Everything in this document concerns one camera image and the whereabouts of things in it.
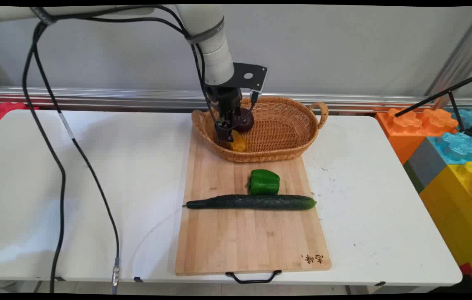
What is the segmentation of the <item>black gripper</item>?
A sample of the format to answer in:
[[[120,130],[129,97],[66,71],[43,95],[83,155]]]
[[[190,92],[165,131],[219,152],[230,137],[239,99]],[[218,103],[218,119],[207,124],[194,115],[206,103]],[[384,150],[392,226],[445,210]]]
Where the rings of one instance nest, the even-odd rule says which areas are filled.
[[[244,121],[244,108],[241,107],[242,93],[239,87],[220,87],[208,85],[208,99],[219,112],[216,121],[216,134],[220,142],[234,141],[232,129],[238,130]]]

